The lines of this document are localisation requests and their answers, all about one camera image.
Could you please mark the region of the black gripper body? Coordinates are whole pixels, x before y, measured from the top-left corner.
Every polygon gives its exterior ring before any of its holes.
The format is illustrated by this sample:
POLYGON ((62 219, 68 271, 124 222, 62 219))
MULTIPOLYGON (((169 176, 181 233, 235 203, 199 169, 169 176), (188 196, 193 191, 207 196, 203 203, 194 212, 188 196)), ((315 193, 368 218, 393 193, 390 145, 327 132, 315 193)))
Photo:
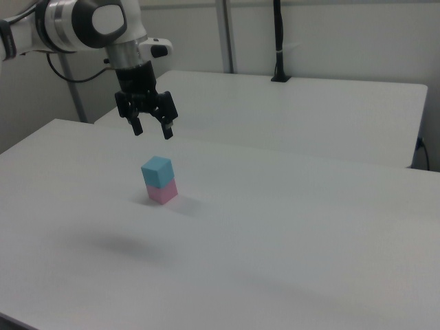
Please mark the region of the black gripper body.
POLYGON ((153 99, 158 94, 151 61, 130 69, 117 69, 120 91, 131 94, 139 113, 150 113, 153 99))

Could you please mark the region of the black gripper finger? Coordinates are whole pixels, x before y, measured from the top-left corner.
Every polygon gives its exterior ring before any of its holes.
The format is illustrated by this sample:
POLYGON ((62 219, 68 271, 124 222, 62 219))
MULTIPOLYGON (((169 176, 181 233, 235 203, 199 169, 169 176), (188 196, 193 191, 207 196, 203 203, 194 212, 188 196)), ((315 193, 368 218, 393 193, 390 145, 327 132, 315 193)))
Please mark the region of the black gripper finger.
POLYGON ((164 139, 171 139, 173 120, 178 117, 178 112, 169 91, 159 93, 154 97, 150 114, 161 124, 164 139))
POLYGON ((140 119, 138 118, 139 111, 132 95, 119 91, 115 94, 115 101, 120 117, 125 118, 132 126, 135 135, 141 135, 143 133, 143 128, 140 119))

